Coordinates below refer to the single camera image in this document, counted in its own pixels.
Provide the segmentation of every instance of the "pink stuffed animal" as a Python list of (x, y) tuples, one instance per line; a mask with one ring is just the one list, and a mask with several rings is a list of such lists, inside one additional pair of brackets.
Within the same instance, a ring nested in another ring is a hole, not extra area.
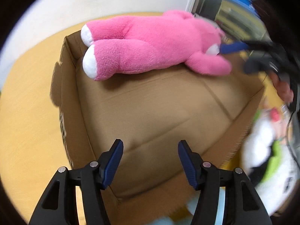
[(226, 75), (231, 64), (217, 55), (224, 35), (205, 20), (177, 10), (95, 20), (81, 30), (89, 47), (83, 69), (94, 80), (106, 80), (115, 73), (136, 74), (185, 62), (197, 73)]

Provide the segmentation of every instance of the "white fabric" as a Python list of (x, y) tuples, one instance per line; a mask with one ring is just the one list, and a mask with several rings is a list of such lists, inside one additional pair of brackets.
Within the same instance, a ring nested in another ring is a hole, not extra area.
[(269, 116), (260, 117), (242, 147), (241, 162), (244, 172), (249, 175), (251, 168), (259, 167), (270, 156), (269, 146), (275, 139), (275, 131)]
[(82, 60), (83, 71), (93, 80), (97, 75), (97, 61), (94, 55), (94, 49), (95, 45), (91, 45), (86, 51)]
[(268, 214), (271, 216), (284, 203), (296, 183), (296, 166), (286, 145), (282, 149), (282, 163), (272, 177), (255, 188)]
[(210, 48), (207, 49), (206, 53), (207, 55), (216, 56), (220, 53), (220, 47), (218, 44), (213, 44)]
[(90, 47), (92, 45), (92, 43), (94, 42), (93, 37), (92, 37), (92, 33), (86, 25), (84, 25), (82, 27), (81, 32), (80, 32), (80, 36), (81, 36), (81, 39), (82, 39), (83, 43), (87, 47)]

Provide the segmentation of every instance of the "white wall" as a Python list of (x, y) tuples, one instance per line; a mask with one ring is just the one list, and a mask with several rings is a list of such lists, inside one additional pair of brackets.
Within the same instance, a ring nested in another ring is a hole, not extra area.
[(0, 90), (14, 61), (65, 28), (102, 16), (127, 12), (189, 10), (194, 0), (37, 0), (22, 16), (0, 54)]

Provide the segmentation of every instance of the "black cable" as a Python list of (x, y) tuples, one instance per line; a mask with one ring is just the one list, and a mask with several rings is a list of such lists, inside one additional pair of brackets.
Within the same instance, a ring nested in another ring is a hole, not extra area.
[(299, 162), (297, 160), (297, 157), (295, 156), (295, 154), (294, 154), (294, 152), (292, 150), (292, 147), (290, 146), (290, 142), (289, 142), (289, 126), (290, 126), (290, 123), (292, 121), (292, 117), (293, 117), (294, 113), (295, 112), (292, 112), (291, 113), (291, 117), (289, 118), (289, 122), (288, 122), (287, 127), (286, 127), (286, 136), (285, 136), (285, 138), (286, 138), (287, 146), (289, 148), (289, 152), (291, 153), (291, 155), (292, 155), (294, 161), (296, 162), (296, 164), (298, 166), (298, 169), (300, 171), (300, 164), (299, 164)]

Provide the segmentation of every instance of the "white paw pad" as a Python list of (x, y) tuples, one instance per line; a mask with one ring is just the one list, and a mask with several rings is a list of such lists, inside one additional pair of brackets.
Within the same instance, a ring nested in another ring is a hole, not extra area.
[(220, 53), (220, 47), (217, 44), (213, 44), (210, 48), (207, 49), (206, 53), (207, 55), (216, 56)]
[(84, 25), (81, 29), (81, 32), (80, 32), (80, 36), (81, 36), (81, 39), (83, 41), (83, 43), (87, 46), (87, 47), (90, 47), (94, 40), (93, 40), (93, 37), (92, 37), (92, 33), (90, 31), (90, 29), (87, 27), (87, 25)]
[(93, 80), (95, 80), (97, 76), (97, 61), (94, 55), (94, 50), (95, 45), (91, 45), (82, 60), (83, 71)]

